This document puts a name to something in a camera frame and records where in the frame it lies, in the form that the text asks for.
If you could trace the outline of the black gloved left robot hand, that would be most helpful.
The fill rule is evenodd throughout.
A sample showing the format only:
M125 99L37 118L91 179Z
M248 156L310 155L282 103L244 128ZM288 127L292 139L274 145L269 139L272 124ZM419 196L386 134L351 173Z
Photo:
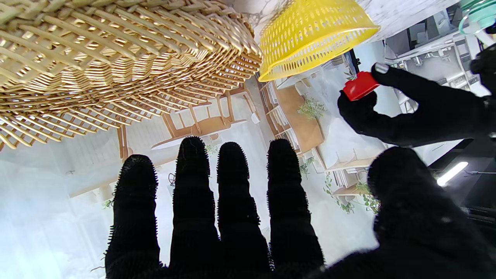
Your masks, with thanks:
M400 90L418 103L414 113L390 117L377 113L377 94L371 92L350 101L342 91L337 101L340 115L358 134L391 145L416 148L422 145L466 138L488 137L495 141L496 46L491 45L470 63L489 95L441 86L421 76L382 63L371 68L372 77L383 86Z

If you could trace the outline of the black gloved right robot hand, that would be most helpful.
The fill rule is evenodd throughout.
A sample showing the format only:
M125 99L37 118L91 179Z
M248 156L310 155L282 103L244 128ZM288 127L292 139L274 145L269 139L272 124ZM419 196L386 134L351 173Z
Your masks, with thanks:
M170 263L159 259L158 179L151 160L132 155L114 196L105 256L107 279L494 279L495 249L409 148L389 148L370 165L367 183L380 209L378 247L326 266L311 224L299 160L284 139L268 150L270 242L259 228L243 150L219 150L218 206L209 160L198 137L179 147Z

